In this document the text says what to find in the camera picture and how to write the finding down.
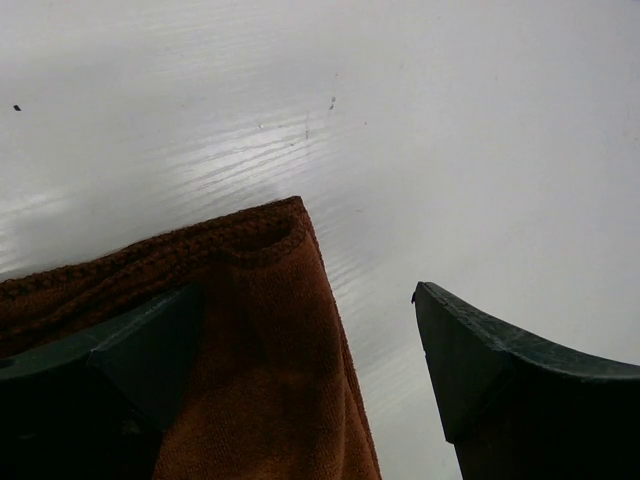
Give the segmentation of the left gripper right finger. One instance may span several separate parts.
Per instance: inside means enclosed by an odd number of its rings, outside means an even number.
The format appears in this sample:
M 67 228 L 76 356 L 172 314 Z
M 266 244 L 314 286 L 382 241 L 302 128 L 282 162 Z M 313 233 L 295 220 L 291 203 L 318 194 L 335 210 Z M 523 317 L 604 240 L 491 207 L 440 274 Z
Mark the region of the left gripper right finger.
M 418 283 L 412 302 L 463 478 L 638 478 L 638 366 L 549 341 L 435 283 Z

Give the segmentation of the brown towel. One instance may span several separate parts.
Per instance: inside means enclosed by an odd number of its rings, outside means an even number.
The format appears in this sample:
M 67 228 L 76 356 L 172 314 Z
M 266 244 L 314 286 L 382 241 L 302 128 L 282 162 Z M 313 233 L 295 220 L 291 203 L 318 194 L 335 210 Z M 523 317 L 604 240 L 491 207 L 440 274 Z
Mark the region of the brown towel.
M 1 285 L 1 361 L 199 286 L 181 409 L 149 479 L 377 479 L 344 327 L 302 200 Z

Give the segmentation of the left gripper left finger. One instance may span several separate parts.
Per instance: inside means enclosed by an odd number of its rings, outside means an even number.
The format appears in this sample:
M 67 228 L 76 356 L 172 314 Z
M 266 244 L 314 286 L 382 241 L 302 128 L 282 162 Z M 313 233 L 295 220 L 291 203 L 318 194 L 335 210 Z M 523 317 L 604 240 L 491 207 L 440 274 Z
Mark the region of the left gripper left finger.
M 1 361 L 4 479 L 149 479 L 180 409 L 199 286 Z

